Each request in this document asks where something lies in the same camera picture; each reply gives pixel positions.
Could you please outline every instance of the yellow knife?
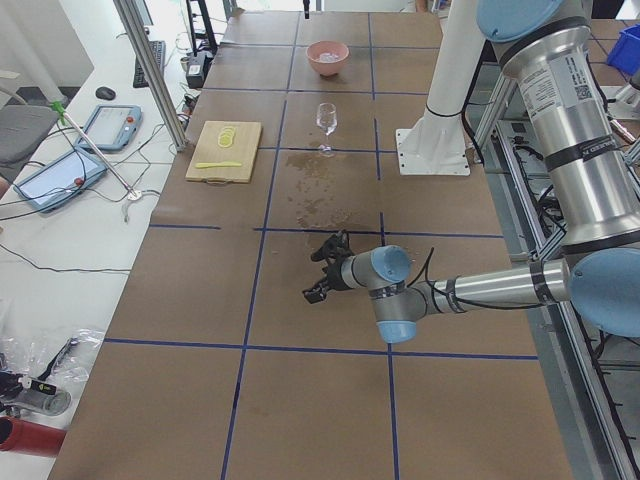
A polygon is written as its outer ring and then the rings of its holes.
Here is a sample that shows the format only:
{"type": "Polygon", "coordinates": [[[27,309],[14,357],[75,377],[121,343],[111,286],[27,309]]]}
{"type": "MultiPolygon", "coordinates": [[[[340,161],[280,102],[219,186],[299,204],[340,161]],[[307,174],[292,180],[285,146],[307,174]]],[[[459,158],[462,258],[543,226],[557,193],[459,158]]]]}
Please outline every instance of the yellow knife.
{"type": "Polygon", "coordinates": [[[196,163],[196,168],[214,168],[214,167],[241,167],[240,162],[200,162],[196,163]]]}

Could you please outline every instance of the blue and white device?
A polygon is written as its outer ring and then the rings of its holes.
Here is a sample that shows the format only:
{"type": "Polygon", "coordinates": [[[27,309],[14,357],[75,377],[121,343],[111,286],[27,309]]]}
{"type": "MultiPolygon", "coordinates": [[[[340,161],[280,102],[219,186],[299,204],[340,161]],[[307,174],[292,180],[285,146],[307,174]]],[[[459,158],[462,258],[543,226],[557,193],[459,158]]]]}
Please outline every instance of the blue and white device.
{"type": "Polygon", "coordinates": [[[78,148],[18,182],[14,190],[35,210],[46,213],[96,183],[106,169],[101,160],[78,148]]]}
{"type": "MultiPolygon", "coordinates": [[[[118,152],[131,141],[142,121],[142,110],[135,105],[98,105],[83,128],[87,136],[104,152],[118,152]]],[[[78,138],[75,145],[91,151],[78,138]]]]}

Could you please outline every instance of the red cylinder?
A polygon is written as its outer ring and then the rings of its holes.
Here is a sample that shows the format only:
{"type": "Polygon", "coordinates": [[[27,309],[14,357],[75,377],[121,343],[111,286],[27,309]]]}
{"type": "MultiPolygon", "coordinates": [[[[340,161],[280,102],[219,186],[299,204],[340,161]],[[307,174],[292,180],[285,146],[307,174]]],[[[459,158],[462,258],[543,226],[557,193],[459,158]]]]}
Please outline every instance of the red cylinder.
{"type": "Polygon", "coordinates": [[[55,457],[66,431],[26,422],[19,418],[0,418],[0,451],[12,451],[40,457],[55,457]]]}

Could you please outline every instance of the black keyboard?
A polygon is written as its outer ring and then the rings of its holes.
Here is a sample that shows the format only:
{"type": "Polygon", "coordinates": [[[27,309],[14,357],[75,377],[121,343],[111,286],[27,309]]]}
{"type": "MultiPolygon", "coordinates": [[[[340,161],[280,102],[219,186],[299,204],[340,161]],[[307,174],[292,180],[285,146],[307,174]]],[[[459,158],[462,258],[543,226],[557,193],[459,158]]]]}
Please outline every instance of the black keyboard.
{"type": "MultiPolygon", "coordinates": [[[[158,64],[160,73],[164,74],[164,54],[167,50],[167,44],[164,42],[164,40],[149,40],[149,46],[151,47],[154,58],[156,59],[156,63],[158,64]]],[[[133,88],[142,88],[148,86],[149,82],[147,82],[147,79],[144,76],[142,65],[140,65],[140,62],[136,58],[136,69],[133,74],[133,88]]]]}

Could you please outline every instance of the computer mouse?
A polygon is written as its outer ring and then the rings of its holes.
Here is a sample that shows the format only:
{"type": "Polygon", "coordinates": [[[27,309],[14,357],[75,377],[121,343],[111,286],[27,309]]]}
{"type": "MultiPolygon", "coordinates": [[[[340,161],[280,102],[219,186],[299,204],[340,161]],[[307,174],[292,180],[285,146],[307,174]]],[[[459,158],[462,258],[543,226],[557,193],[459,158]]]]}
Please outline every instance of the computer mouse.
{"type": "Polygon", "coordinates": [[[96,89],[96,97],[101,100],[113,100],[116,98],[116,92],[111,90],[109,87],[98,87],[96,89]]]}

